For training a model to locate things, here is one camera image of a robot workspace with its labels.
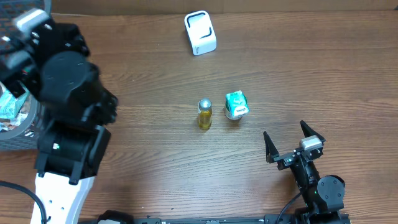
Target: wall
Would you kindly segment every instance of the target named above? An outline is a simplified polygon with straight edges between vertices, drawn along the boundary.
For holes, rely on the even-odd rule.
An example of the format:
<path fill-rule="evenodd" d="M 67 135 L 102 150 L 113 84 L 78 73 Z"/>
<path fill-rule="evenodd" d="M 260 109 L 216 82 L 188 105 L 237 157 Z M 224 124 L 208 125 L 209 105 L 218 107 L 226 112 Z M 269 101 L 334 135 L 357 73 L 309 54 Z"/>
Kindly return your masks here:
<path fill-rule="evenodd" d="M 53 12 L 87 15 L 391 10 L 398 0 L 53 0 Z"/>

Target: gray basket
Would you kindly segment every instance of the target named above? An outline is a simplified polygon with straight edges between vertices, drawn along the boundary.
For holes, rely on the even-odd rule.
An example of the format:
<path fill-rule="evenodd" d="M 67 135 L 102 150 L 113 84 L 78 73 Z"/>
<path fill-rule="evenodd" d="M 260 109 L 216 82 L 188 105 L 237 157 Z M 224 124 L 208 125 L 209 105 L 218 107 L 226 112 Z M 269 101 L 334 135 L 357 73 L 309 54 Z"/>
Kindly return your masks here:
<path fill-rule="evenodd" d="M 0 0 L 0 37 L 12 36 L 16 28 L 12 26 L 12 19 L 32 8 L 51 11 L 51 0 Z M 0 41 L 0 49 L 8 49 L 7 42 Z M 7 55 L 0 56 L 6 60 Z M 37 149 L 37 138 L 43 126 L 44 107 L 31 97 L 29 114 L 25 121 L 17 128 L 0 133 L 0 151 Z"/>

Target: bottle cap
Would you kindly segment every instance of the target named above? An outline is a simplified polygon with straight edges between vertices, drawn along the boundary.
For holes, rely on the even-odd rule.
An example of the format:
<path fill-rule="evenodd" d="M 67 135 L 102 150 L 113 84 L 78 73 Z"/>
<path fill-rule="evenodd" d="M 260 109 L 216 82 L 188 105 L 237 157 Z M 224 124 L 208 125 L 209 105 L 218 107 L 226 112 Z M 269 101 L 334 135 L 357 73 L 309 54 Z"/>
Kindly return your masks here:
<path fill-rule="evenodd" d="M 211 101 L 209 98 L 203 98 L 198 103 L 198 109 L 207 111 L 211 109 Z"/>

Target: wooden tabletop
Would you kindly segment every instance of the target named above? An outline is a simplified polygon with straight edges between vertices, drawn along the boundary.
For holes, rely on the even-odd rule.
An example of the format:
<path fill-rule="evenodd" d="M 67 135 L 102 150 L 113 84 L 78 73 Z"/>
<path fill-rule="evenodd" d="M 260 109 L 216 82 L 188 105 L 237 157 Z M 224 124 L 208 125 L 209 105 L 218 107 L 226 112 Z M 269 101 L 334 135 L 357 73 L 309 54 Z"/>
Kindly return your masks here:
<path fill-rule="evenodd" d="M 266 162 L 322 134 L 321 176 L 346 182 L 353 223 L 398 220 L 398 14 L 395 11 L 212 14 L 218 46 L 194 57 L 184 15 L 56 17 L 80 26 L 106 88 L 119 98 L 112 139 L 81 214 L 252 217 L 279 213 L 297 193 L 290 170 Z M 233 123 L 225 94 L 250 114 Z M 213 124 L 197 127 L 197 103 Z M 0 177 L 34 189 L 36 152 L 0 153 Z M 298 200 L 289 210 L 302 207 Z M 0 223 L 29 223 L 32 200 L 0 189 Z"/>

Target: bottle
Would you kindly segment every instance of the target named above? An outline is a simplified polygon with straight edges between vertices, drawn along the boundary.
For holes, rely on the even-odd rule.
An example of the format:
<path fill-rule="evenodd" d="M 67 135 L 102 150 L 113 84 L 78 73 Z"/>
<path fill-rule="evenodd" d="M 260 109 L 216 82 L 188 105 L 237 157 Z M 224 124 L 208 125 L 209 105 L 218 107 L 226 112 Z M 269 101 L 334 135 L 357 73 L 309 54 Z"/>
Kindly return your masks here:
<path fill-rule="evenodd" d="M 211 101 L 209 98 L 203 98 L 198 103 L 198 125 L 203 129 L 210 128 L 211 125 Z"/>

